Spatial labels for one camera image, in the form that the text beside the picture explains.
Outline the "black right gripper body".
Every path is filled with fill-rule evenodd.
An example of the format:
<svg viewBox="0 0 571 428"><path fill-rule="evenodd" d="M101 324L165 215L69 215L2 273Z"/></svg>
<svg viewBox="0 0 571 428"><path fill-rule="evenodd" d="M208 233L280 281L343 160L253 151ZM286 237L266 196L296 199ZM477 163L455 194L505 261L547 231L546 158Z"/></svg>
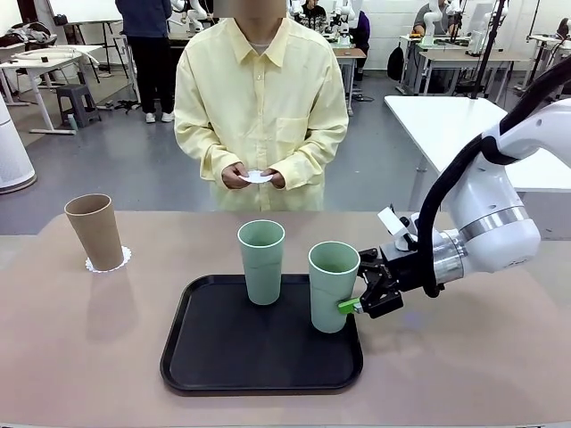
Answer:
<svg viewBox="0 0 571 428"><path fill-rule="evenodd" d="M422 289L425 294L439 294L440 285L434 274L428 274L418 251L400 251L393 243L380 247L385 267L398 282L398 290L408 292Z"/></svg>

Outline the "person's right hand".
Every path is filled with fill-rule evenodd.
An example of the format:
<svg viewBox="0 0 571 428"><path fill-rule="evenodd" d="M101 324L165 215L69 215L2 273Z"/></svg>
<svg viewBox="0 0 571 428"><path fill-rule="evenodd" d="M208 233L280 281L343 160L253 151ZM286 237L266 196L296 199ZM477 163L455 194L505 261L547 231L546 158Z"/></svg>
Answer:
<svg viewBox="0 0 571 428"><path fill-rule="evenodd" d="M242 162L229 165L221 172L222 182L230 190L239 190L247 187L250 183L245 180L246 177L249 177L248 171Z"/></svg>

